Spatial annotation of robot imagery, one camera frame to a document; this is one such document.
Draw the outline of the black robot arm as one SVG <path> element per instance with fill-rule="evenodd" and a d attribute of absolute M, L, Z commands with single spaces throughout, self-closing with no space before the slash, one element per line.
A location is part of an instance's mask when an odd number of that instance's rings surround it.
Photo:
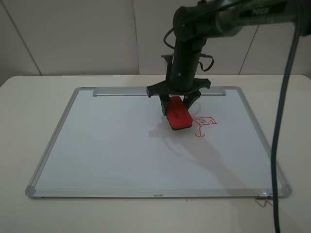
<path fill-rule="evenodd" d="M 210 38 L 232 37 L 244 26 L 292 22 L 296 37 L 311 34 L 309 0 L 201 0 L 194 7 L 179 7 L 173 16 L 173 27 L 165 34 L 175 35 L 173 54 L 164 55 L 166 79 L 147 87 L 148 97 L 158 95 L 162 113 L 167 114 L 170 95 L 183 96 L 186 108 L 201 96 L 201 88 L 210 88 L 208 79 L 195 78 L 203 46 Z"/>

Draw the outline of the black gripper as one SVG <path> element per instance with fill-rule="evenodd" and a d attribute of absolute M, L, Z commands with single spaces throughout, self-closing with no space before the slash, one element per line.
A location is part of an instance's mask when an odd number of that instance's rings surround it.
<path fill-rule="evenodd" d="M 210 88 L 209 79 L 197 79 L 201 51 L 206 40 L 175 41 L 172 63 L 164 81 L 148 86 L 148 97 L 159 95 L 162 113 L 167 115 L 170 105 L 169 95 L 184 95 L 183 104 L 189 109 L 201 97 L 201 88 Z"/>

